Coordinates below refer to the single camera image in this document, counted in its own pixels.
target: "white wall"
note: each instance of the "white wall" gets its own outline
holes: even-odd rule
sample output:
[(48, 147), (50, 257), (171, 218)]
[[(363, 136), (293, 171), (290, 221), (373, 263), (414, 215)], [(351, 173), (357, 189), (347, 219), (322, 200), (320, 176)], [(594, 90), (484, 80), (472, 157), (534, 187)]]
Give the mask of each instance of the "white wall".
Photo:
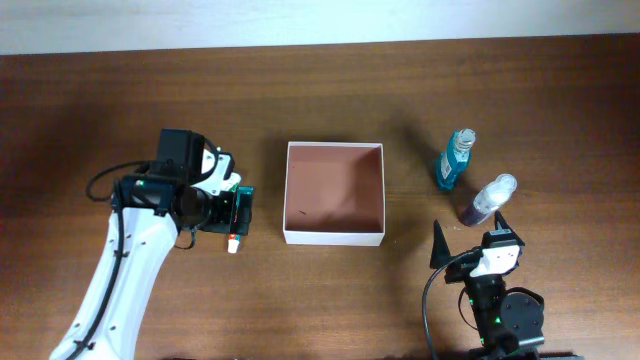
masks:
[(0, 0), (0, 54), (612, 32), (639, 0)]

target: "wooden table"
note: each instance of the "wooden table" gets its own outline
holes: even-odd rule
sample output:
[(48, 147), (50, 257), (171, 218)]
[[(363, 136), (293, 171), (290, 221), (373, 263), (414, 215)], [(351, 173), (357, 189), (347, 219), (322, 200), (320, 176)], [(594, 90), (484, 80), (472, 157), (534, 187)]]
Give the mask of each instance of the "wooden table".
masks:
[[(466, 228), (456, 210), (505, 172), (519, 186), (503, 214), (527, 243), (506, 280), (545, 297), (543, 350), (636, 359), (639, 49), (624, 35), (2, 57), (0, 357), (56, 347), (105, 241), (109, 208), (86, 181), (152, 158), (174, 127), (233, 153), (254, 220), (237, 255), (211, 234), (169, 254), (137, 359), (427, 356), (433, 220), (452, 252), (478, 245), (490, 224)], [(432, 160), (463, 127), (478, 141), (447, 196)], [(380, 247), (285, 244), (290, 140), (384, 144)], [(440, 279), (429, 295), (440, 351), (480, 346), (461, 287)]]

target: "open cardboard box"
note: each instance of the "open cardboard box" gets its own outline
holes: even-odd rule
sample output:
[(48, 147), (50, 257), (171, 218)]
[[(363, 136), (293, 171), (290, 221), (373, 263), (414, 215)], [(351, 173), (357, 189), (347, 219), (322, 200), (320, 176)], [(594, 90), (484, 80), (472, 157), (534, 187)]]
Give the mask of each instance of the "open cardboard box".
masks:
[(282, 225), (288, 244), (380, 245), (382, 144), (289, 142)]

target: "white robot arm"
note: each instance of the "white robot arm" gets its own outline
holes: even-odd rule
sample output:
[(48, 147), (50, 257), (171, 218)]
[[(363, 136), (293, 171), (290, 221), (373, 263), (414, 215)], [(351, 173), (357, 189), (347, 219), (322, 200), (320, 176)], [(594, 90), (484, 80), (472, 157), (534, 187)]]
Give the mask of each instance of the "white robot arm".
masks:
[[(50, 359), (133, 359), (151, 289), (180, 230), (191, 230), (194, 240), (198, 230), (246, 235), (253, 188), (238, 187), (231, 154), (204, 149), (203, 139), (188, 131), (163, 130), (150, 174), (125, 177), (116, 186), (100, 262)], [(195, 156), (190, 155), (194, 143)], [(198, 176), (180, 171), (190, 166), (197, 166)]]

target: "spray bottle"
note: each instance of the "spray bottle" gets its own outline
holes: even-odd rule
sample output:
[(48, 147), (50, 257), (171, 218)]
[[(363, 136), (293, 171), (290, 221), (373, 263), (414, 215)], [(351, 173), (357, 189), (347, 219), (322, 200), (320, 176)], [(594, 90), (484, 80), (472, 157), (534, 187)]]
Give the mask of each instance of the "spray bottle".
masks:
[(471, 147), (476, 141), (476, 133), (471, 129), (456, 131), (449, 140), (447, 150), (440, 154), (436, 165), (436, 179), (442, 191), (451, 191), (458, 176), (469, 166)]
[(460, 215), (460, 222), (466, 226), (478, 225), (487, 220), (511, 198), (518, 182), (509, 174), (502, 174), (485, 186), (467, 209)]

